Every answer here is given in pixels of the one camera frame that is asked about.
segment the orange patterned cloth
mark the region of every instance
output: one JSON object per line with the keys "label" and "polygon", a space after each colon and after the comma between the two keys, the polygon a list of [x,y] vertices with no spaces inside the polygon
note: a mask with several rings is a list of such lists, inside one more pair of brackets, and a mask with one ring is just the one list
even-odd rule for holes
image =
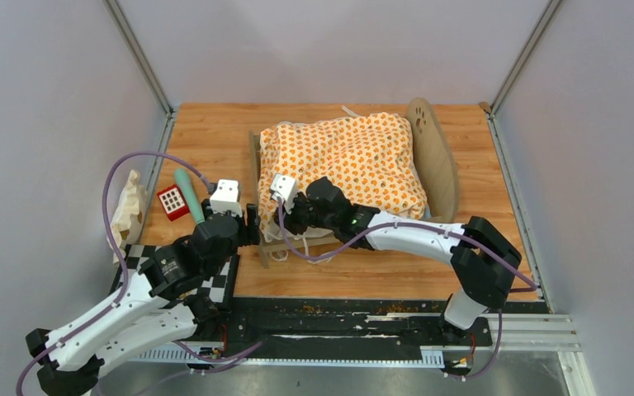
{"label": "orange patterned cloth", "polygon": [[410,219],[424,214],[426,194],[413,172],[412,132],[404,117],[377,113],[314,124],[281,123],[262,131],[260,141],[264,236],[276,209],[268,190],[276,173],[295,178],[302,192],[327,176],[352,203]]}

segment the checkerboard pattern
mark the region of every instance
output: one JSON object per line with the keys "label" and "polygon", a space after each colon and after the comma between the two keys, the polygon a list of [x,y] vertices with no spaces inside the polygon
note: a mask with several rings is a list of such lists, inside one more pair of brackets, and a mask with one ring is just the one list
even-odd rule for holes
{"label": "checkerboard pattern", "polygon": [[[125,248],[125,260],[127,262],[127,271],[137,271],[137,268],[150,257],[160,246],[151,245],[128,245]],[[231,257],[229,261],[222,267],[222,271],[218,276],[213,276],[209,280],[204,280],[200,288],[192,290],[190,294],[202,293],[210,296],[210,299],[218,306],[229,303],[234,293],[234,278],[237,274],[237,266],[239,264],[239,256]],[[122,285],[118,279],[116,289]]]}

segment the white arm segment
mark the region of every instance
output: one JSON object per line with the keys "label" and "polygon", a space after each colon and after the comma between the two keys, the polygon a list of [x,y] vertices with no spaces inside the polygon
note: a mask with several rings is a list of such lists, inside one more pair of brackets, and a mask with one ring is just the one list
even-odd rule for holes
{"label": "white arm segment", "polygon": [[[448,232],[464,233],[463,224],[437,224],[427,223],[419,220],[405,219],[387,212],[380,212],[373,216],[368,227],[373,227],[383,223],[418,223],[429,224]],[[425,229],[415,229],[410,227],[398,227],[378,229],[366,236],[368,243],[376,250],[396,250],[398,252],[407,252],[417,256],[428,257],[434,260],[451,265],[451,248],[458,246],[460,240],[454,237],[445,237],[434,231]],[[447,322],[467,330],[475,322],[487,307],[478,304],[471,299],[463,289],[458,290],[446,307],[443,317]]]}
{"label": "white arm segment", "polygon": [[[108,340],[121,330],[130,326],[138,318],[141,318],[149,311],[162,308],[168,301],[161,297],[151,297],[149,292],[152,286],[147,277],[137,272],[130,275],[130,283],[127,294],[120,301],[120,304],[108,312],[106,316],[93,323],[81,333],[67,341],[63,346],[50,353],[50,359],[57,361],[60,371],[75,371],[83,367],[91,356],[103,346]],[[113,292],[106,299],[89,309],[85,314],[74,319],[71,323],[53,330],[47,334],[48,341],[46,347],[59,342],[61,337],[80,326],[106,306],[111,305],[119,290]]]}
{"label": "white arm segment", "polygon": [[[394,214],[382,211],[375,216],[368,224],[368,228],[383,223],[398,224],[426,224],[440,229],[446,229],[454,233],[463,233],[463,224],[439,224],[425,221],[405,219]],[[460,241],[453,237],[444,237],[440,233],[428,231],[426,229],[415,229],[411,227],[398,227],[378,229],[366,235],[368,243],[376,250],[396,250],[406,252],[421,257],[428,257],[451,265],[451,249],[458,246]]]}
{"label": "white arm segment", "polygon": [[239,193],[238,181],[220,179],[217,182],[217,190],[210,196],[213,213],[231,212],[233,216],[241,217],[243,212],[242,205],[239,204]]}
{"label": "white arm segment", "polygon": [[271,199],[278,201],[281,198],[286,213],[290,213],[293,209],[293,200],[297,196],[298,190],[297,180],[292,177],[276,173],[268,187],[271,192]]}
{"label": "white arm segment", "polygon": [[172,309],[128,327],[96,352],[104,363],[98,371],[102,378],[129,359],[167,342],[188,338],[196,331],[196,317],[186,305]]}

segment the black and white checkered strip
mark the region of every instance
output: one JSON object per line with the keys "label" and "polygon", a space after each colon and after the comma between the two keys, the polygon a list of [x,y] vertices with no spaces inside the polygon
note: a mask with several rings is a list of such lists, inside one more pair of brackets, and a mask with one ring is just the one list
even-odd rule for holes
{"label": "black and white checkered strip", "polygon": [[[203,346],[188,345],[196,353],[207,351]],[[243,365],[288,365],[288,366],[327,366],[327,367],[390,367],[390,368],[436,368],[445,367],[443,352],[420,347],[422,358],[420,360],[401,361],[365,361],[344,359],[266,359],[249,357],[242,362]],[[157,346],[146,351],[142,355],[130,359],[130,361],[143,361],[153,363],[198,363],[199,360],[189,353],[182,351],[173,344]]]}
{"label": "black and white checkered strip", "polygon": [[[159,248],[160,246],[151,245],[128,245],[125,247],[125,260],[127,262],[128,271],[137,271],[137,268],[149,260]],[[230,265],[231,260],[225,263],[225,266],[222,267],[222,271],[220,271],[218,276],[204,280],[201,287],[191,291],[191,294],[200,292],[210,296],[210,299],[216,304],[224,303],[225,295],[227,295],[225,290],[227,288]],[[118,287],[120,287],[120,285],[122,285],[122,281],[118,282]]]}

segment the metal floor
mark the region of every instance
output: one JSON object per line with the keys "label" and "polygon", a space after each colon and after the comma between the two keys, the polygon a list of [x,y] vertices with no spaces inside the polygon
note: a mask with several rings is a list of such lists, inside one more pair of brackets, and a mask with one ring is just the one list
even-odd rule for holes
{"label": "metal floor", "polygon": [[[481,367],[488,351],[475,354]],[[102,380],[106,396],[131,396],[184,365],[125,363]],[[148,396],[337,396],[406,395],[569,395],[556,352],[500,352],[492,369],[479,379],[459,383],[434,369],[285,367],[245,365],[223,373],[184,375],[144,393]]]}

